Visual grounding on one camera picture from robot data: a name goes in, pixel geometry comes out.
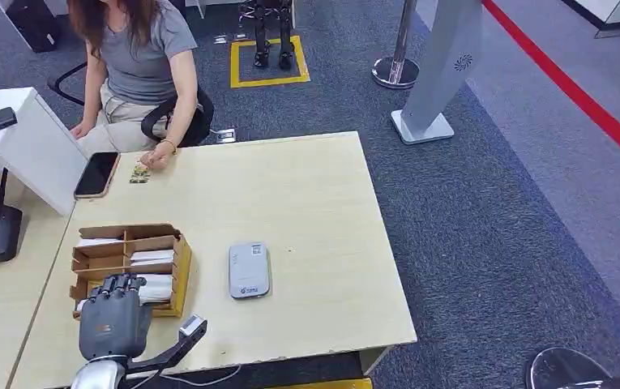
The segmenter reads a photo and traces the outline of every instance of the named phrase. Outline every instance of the red stripe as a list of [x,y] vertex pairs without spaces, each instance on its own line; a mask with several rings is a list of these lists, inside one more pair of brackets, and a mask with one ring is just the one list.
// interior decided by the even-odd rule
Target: red stripe
[[620,122],[593,100],[582,88],[546,55],[529,37],[513,23],[492,0],[483,0],[489,13],[496,18],[512,39],[534,62],[579,106],[610,138],[620,145]]

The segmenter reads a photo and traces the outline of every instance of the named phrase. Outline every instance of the wooden desk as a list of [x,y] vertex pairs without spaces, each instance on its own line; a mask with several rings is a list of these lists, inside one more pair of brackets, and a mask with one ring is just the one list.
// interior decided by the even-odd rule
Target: wooden desk
[[[417,340],[357,133],[194,147],[129,184],[139,156],[122,155],[106,197],[76,204],[13,388],[68,385],[85,362],[68,291],[71,248],[88,226],[169,222],[190,243],[184,311],[209,328],[168,372],[365,350],[369,373],[392,345]],[[235,301],[228,248],[257,240],[272,290]],[[172,345],[181,321],[154,319],[143,357]]]
[[68,222],[11,175],[6,203],[23,211],[24,222],[19,254],[0,263],[0,389],[15,371]]

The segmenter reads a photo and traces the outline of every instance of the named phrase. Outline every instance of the woman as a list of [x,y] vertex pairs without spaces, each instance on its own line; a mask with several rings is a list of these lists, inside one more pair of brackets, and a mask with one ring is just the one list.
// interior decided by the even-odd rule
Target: woman
[[[69,0],[76,32],[86,41],[83,120],[71,130],[86,155],[149,151],[141,161],[163,169],[197,108],[195,39],[168,0]],[[177,95],[170,118],[154,127],[155,143],[140,123]]]

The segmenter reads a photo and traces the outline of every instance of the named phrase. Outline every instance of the robot leg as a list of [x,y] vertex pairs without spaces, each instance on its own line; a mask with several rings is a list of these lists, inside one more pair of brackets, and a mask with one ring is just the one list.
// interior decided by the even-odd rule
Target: robot leg
[[254,54],[254,65],[256,67],[269,66],[269,42],[264,27],[266,13],[267,8],[264,6],[264,0],[257,0],[254,4],[254,38],[257,47],[257,53]]
[[293,43],[290,41],[290,30],[293,28],[291,5],[293,0],[281,0],[279,10],[281,53],[279,55],[279,67],[285,71],[293,67]]

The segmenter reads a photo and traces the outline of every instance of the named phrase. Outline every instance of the cardboard box compartment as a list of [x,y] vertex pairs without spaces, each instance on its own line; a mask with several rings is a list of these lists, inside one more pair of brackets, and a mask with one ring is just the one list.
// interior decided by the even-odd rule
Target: cardboard box compartment
[[[170,274],[171,297],[168,302],[151,303],[152,317],[183,315],[192,250],[186,238],[171,224],[113,225],[80,229],[82,239],[118,238],[122,242],[97,246],[74,247],[71,270],[77,275],[70,287],[74,300],[74,318],[80,317],[76,307],[88,298],[92,288],[102,285],[106,276],[124,272],[138,274]],[[136,251],[173,250],[172,263],[131,264]]]

